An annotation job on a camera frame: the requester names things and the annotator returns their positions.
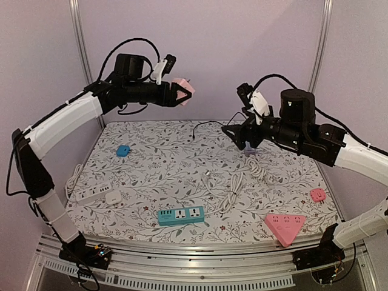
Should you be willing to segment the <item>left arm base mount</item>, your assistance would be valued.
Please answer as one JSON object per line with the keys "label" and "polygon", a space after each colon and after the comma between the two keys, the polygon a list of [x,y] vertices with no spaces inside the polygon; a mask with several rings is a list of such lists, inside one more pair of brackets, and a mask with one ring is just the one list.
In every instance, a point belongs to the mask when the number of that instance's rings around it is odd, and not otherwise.
{"label": "left arm base mount", "polygon": [[59,253],[60,259],[102,270],[108,269],[111,257],[111,247],[103,243],[88,246],[82,233],[69,243],[63,242]]}

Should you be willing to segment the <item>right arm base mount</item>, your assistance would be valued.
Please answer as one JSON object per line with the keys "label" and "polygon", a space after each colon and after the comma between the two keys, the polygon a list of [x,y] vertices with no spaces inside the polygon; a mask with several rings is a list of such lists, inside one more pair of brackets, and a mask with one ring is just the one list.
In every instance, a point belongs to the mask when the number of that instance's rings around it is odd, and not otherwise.
{"label": "right arm base mount", "polygon": [[292,253],[292,262],[297,270],[319,267],[345,258],[343,248],[333,242],[333,234],[337,227],[338,223],[335,223],[326,228],[318,246]]}

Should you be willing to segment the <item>teal power strip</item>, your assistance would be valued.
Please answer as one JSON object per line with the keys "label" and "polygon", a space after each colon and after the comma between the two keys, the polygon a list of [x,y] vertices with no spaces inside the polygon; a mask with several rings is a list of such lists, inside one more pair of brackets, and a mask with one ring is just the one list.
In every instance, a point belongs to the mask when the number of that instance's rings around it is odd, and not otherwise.
{"label": "teal power strip", "polygon": [[177,226],[204,222],[204,209],[202,206],[181,209],[159,210],[157,212],[160,226]]}

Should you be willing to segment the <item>purple power strip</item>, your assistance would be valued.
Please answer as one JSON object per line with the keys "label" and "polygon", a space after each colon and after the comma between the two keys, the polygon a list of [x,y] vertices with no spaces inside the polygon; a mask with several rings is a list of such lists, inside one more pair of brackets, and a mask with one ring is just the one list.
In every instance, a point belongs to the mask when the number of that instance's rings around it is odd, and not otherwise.
{"label": "purple power strip", "polygon": [[259,154],[259,151],[256,148],[253,148],[248,141],[245,142],[245,148],[243,149],[245,157],[256,156]]}

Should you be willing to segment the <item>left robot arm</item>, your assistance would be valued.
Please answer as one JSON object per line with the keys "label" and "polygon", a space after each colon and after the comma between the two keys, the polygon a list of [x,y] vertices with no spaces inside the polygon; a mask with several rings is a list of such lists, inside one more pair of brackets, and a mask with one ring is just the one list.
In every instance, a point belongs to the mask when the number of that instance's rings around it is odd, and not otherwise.
{"label": "left robot arm", "polygon": [[176,58],[167,55],[143,76],[146,57],[120,53],[115,66],[105,80],[97,80],[81,93],[60,105],[24,131],[12,134],[11,164],[16,164],[27,194],[60,241],[67,244],[66,252],[77,263],[90,258],[90,250],[80,241],[83,235],[67,214],[55,191],[53,179],[42,164],[42,159],[58,142],[89,121],[128,103],[155,104],[176,107],[192,97],[190,90],[176,82],[163,81],[170,73]]}

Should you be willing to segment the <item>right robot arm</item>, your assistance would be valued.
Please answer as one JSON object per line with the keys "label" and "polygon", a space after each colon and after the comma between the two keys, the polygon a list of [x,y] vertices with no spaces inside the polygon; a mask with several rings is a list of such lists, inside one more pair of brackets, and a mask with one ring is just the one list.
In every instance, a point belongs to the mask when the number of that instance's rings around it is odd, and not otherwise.
{"label": "right robot arm", "polygon": [[315,97],[301,89],[280,93],[279,116],[259,91],[252,97],[240,94],[247,119],[242,124],[222,127],[232,142],[243,150],[268,140],[283,150],[304,155],[330,167],[357,172],[387,185],[387,154],[357,141],[339,122],[316,124]]}

